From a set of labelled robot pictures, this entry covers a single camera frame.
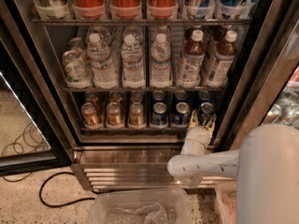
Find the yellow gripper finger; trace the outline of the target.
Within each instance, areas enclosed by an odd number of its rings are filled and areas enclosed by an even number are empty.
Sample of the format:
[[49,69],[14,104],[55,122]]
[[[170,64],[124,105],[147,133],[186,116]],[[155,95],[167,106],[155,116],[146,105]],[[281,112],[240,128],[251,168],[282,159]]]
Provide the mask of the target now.
[[194,109],[193,112],[191,113],[189,127],[193,128],[193,127],[198,127],[198,126],[199,126],[199,121],[198,121],[198,118],[197,118],[197,110]]
[[208,131],[208,134],[210,137],[213,136],[213,132],[215,129],[215,123],[216,123],[216,119],[217,119],[217,115],[214,114],[211,119],[209,120],[209,122],[206,124],[206,129]]

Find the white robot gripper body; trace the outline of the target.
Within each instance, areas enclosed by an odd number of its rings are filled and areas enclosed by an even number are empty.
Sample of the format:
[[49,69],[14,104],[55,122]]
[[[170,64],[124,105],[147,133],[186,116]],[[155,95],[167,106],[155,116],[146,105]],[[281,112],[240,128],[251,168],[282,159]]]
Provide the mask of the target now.
[[189,128],[180,154],[203,156],[211,142],[212,133],[211,129],[204,126]]

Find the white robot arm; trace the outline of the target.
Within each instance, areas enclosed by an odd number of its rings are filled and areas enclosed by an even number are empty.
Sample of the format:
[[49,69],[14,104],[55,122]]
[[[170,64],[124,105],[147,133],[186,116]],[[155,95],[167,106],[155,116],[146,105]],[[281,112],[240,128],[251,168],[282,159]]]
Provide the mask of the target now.
[[235,224],[299,224],[299,131],[261,125],[240,148],[208,153],[214,127],[214,119],[200,125],[193,111],[182,150],[168,161],[168,173],[189,188],[205,176],[235,179]]

